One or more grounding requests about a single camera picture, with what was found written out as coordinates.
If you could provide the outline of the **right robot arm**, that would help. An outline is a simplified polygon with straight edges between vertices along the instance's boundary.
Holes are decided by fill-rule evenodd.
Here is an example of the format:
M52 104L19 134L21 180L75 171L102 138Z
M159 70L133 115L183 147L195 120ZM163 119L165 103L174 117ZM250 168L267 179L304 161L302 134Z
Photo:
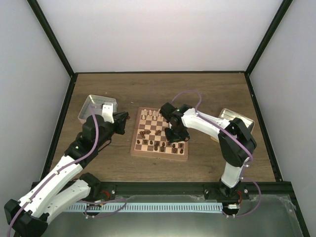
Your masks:
M219 142L226 162L219 181L219 192L223 198L232 198L237 193L242 172L253 160L252 154L257 147L245 123L240 118L232 120L215 118L186 104L176 108L166 103L159 113L169 123L165 135L170 143L188 141L189 128L207 134Z

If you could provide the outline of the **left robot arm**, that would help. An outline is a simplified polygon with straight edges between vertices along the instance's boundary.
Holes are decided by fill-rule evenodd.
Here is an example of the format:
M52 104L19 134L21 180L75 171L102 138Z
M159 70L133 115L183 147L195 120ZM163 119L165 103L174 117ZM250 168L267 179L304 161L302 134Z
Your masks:
M4 206L9 225L22 237L40 237L48 225L72 204L100 196L100 181L90 173L83 174L69 187L72 178L98 155L99 148L114 134L125 133L128 112L114 113L108 119L90 115L56 166L26 195L10 199Z

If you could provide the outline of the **wooden chess board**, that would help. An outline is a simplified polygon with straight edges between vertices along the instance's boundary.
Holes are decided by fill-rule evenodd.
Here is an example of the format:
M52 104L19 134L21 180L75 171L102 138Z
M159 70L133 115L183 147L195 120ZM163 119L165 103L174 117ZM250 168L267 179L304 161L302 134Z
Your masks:
M158 108L140 107L138 108L136 123L133 132L130 153L134 156L142 156L148 158L163 158L173 160L188 160L188 142L170 143L165 136L165 128L169 127L169 123L161 116ZM145 135L143 139L139 132L150 130L151 133ZM160 135L155 135L157 130L161 130Z

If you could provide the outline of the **pink metal tray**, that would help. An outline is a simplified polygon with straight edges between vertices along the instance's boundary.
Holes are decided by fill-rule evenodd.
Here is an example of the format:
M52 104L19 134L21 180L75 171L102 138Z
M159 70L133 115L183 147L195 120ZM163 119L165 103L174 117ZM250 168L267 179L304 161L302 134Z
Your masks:
M102 105L109 103L112 103L114 106L113 114L116 113L118 108L116 99L98 95L88 95L78 115L78 119L81 124L84 124L86 122L86 119L91 115L91 112L93 112L95 115L102 116Z

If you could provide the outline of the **gold metal tray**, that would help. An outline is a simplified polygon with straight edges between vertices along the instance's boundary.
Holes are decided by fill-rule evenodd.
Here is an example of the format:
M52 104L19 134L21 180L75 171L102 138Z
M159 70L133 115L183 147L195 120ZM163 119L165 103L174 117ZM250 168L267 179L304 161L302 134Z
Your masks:
M228 126L230 121L232 121L235 118L241 119L244 122L247 129L250 131L250 133L252 133L254 125L255 125L255 121L237 112L229 110L227 108L222 109L218 117L214 117L214 116L208 117L210 121L212 121L213 123L217 124L218 126L222 128L225 128L226 126Z

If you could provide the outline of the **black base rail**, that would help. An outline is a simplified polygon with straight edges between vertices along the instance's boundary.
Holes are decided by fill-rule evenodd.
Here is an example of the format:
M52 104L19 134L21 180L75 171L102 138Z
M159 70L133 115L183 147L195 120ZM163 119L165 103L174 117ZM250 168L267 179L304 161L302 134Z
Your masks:
M101 190L107 191L111 198L145 195L190 195L204 196L217 201L235 200L250 195L294 195L290 182L242 182L236 188L225 188L219 182L101 182Z

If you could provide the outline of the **black enclosure frame post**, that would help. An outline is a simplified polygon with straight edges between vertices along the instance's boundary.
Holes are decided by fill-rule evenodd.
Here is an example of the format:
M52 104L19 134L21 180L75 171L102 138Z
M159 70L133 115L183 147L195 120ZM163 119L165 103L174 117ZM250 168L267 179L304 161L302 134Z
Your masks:
M52 47L54 48L57 56L59 57L61 63L63 64L69 77L74 76L74 70L72 69L56 35L54 34L43 10L41 9L37 0L27 0L30 8L32 9L34 15L36 16L38 22L40 23L42 29L44 30L48 40L50 41Z

